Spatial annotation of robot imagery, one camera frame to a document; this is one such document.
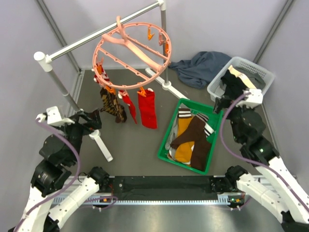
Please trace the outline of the pink round clip hanger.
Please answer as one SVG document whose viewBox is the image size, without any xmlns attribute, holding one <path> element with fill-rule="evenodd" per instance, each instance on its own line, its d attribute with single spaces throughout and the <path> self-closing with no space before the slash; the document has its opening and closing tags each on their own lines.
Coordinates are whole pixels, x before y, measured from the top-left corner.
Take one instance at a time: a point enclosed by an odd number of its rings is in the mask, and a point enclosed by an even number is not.
<svg viewBox="0 0 309 232">
<path fill-rule="evenodd" d="M 154 34 L 151 33 L 151 29 L 155 29 L 158 31 L 159 36 L 159 45 L 164 48 L 163 53 L 160 53 L 159 51 L 156 51 L 152 49 L 151 47 L 142 44 L 138 40 L 130 37 L 129 34 L 126 33 L 125 29 L 131 28 L 131 27 L 146 27 L 148 30 L 148 35 L 152 38 Z M 106 43 L 120 45 L 128 49 L 130 52 L 132 52 L 135 56 L 137 56 L 141 61 L 143 61 L 150 69 L 154 71 L 154 74 L 152 76 L 148 77 L 129 64 L 122 61 L 120 58 L 116 57 L 112 53 L 108 52 L 103 48 L 103 45 Z M 146 22 L 133 22 L 133 23 L 122 23 L 121 17 L 116 17 L 116 28 L 112 29 L 110 32 L 107 32 L 101 36 L 101 40 L 99 41 L 98 45 L 96 46 L 93 58 L 92 58 L 92 64 L 93 64 L 93 72 L 96 74 L 95 66 L 98 61 L 100 61 L 99 56 L 103 55 L 105 57 L 109 57 L 114 62 L 120 64 L 125 69 L 133 72 L 136 76 L 143 79 L 142 82 L 138 82 L 134 85 L 116 85 L 114 83 L 106 82 L 103 80 L 99 74 L 97 74 L 98 78 L 100 79 L 101 84 L 99 84 L 101 87 L 104 87 L 107 91 L 110 93 L 114 93 L 116 89 L 118 90 L 129 90 L 129 89 L 137 89 L 140 87 L 143 87 L 150 82 L 154 81 L 160 74 L 162 74 L 165 69 L 170 64 L 171 59 L 171 41 L 167 34 L 167 32 L 162 29 L 161 27 L 152 24 L 152 23 L 146 23 Z"/>
</svg>

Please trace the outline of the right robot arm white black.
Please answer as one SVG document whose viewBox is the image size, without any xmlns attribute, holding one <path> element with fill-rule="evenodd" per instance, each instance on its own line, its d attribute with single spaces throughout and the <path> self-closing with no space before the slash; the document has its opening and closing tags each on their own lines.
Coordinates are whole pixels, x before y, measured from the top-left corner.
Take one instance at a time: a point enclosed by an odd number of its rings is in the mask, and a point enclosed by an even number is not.
<svg viewBox="0 0 309 232">
<path fill-rule="evenodd" d="M 309 195 L 289 172 L 279 152 L 263 136 L 266 128 L 261 116 L 250 107 L 249 94 L 237 99 L 215 100 L 214 113 L 226 109 L 223 121 L 229 120 L 234 140 L 242 145 L 239 159 L 251 164 L 274 188 L 273 191 L 241 166 L 230 167 L 225 185 L 230 191 L 241 190 L 259 202 L 281 224 L 285 232 L 309 230 Z"/>
</svg>

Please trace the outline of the red santa sock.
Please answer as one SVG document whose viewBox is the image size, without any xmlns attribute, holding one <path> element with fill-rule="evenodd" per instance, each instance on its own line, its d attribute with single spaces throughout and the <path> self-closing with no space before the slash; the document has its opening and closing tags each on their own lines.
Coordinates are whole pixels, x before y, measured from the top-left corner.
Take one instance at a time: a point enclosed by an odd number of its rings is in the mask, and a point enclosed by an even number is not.
<svg viewBox="0 0 309 232">
<path fill-rule="evenodd" d="M 155 93 L 151 90 L 144 89 L 146 97 L 138 94 L 138 106 L 140 110 L 142 125 L 149 129 L 157 129 L 157 118 L 155 112 Z"/>
</svg>

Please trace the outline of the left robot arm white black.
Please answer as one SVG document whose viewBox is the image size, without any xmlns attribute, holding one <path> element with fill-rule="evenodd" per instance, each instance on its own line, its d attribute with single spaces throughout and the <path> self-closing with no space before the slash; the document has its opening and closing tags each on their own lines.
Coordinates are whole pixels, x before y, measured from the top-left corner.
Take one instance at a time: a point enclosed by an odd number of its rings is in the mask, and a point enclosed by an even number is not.
<svg viewBox="0 0 309 232">
<path fill-rule="evenodd" d="M 50 107 L 38 114 L 36 123 L 49 130 L 39 154 L 42 161 L 35 168 L 31 179 L 27 205 L 19 223 L 12 232 L 58 232 L 67 219 L 97 192 L 106 191 L 111 181 L 101 167 L 94 167 L 84 181 L 60 205 L 52 207 L 54 198 L 66 191 L 78 178 L 78 174 L 66 183 L 71 175 L 68 170 L 81 165 L 80 148 L 84 136 L 102 127 L 100 111 L 78 111 L 63 117 L 57 107 Z"/>
</svg>

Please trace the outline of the brown argyle sock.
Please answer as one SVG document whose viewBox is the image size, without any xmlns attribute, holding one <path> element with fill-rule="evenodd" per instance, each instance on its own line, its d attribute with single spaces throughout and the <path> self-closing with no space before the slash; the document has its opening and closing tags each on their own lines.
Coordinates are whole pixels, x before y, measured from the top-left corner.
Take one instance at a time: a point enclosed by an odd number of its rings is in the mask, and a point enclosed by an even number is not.
<svg viewBox="0 0 309 232">
<path fill-rule="evenodd" d="M 100 90 L 100 96 L 101 100 L 103 102 L 103 107 L 100 109 L 101 112 L 107 112 L 111 115 L 114 114 L 114 107 L 112 103 L 112 96 L 109 91 L 107 91 L 105 88 L 102 88 Z"/>
<path fill-rule="evenodd" d="M 127 120 L 125 108 L 123 105 L 121 105 L 116 97 L 115 94 L 110 94 L 111 96 L 111 103 L 114 108 L 115 112 L 115 122 L 116 123 L 125 123 Z"/>
</svg>

